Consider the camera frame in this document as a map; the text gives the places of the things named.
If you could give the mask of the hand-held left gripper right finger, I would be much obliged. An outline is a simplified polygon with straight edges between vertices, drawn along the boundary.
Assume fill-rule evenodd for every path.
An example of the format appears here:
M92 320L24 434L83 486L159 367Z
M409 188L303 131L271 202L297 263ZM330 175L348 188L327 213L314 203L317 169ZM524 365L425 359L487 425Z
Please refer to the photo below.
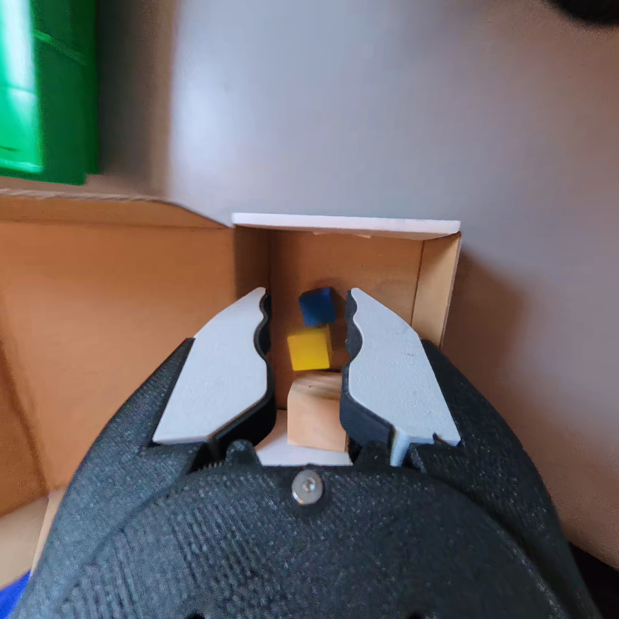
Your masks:
M436 439L458 446L460 432L410 324L360 288L347 292L345 320L340 422L353 446L387 446L394 467L413 446Z

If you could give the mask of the blue plastic bin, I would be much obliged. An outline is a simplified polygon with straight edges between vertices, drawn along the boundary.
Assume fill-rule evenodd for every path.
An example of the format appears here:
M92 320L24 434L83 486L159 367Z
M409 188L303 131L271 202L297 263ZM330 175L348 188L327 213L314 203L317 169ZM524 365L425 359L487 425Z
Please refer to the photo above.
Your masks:
M27 571L19 579L1 588L1 618L8 618L14 611L30 579Z

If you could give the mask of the yellow wooden cube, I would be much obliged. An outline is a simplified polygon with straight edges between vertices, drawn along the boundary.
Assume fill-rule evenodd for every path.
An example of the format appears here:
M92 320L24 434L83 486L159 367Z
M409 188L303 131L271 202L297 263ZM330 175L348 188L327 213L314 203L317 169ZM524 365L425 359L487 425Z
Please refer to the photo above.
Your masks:
M332 345L328 324L294 330L287 335L287 345L294 372L331 367Z

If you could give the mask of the blue wooden cube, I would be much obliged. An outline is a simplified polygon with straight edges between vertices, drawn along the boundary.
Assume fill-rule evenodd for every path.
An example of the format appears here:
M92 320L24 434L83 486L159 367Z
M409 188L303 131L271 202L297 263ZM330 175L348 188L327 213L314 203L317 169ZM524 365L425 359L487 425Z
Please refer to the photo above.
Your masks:
M336 321L336 307L332 287L304 291L299 297L303 323L307 328L332 324Z

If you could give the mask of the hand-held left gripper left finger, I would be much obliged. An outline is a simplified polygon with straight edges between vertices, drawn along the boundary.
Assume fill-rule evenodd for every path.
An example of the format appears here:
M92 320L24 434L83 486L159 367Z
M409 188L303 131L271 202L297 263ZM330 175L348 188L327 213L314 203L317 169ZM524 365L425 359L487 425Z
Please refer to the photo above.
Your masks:
M257 287L195 335L154 431L158 445L257 445L276 418L270 348L270 295Z

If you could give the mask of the plain wooden cube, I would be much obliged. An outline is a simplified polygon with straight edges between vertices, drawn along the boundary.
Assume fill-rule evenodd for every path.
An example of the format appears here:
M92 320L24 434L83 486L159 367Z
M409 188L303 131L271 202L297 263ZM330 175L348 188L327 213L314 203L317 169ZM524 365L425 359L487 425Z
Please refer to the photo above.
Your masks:
M310 371L291 384L287 398L287 441L299 447L344 453L348 436L340 422L342 375Z

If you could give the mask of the white cardboard mailer box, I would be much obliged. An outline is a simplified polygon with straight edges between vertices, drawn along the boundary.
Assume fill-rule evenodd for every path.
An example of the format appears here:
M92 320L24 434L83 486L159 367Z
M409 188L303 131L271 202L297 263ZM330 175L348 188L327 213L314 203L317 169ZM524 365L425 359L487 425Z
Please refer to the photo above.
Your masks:
M231 224L156 201L1 193L1 587L31 570L104 424L226 306L270 291L276 402L298 297L358 287L442 344L460 222L232 213Z

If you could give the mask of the green plastic bin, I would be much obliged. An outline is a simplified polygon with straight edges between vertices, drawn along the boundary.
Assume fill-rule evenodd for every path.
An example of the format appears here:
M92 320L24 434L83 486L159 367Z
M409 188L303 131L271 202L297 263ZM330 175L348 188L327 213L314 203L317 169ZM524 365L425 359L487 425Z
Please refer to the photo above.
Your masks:
M1 1L1 176L98 173L97 1Z

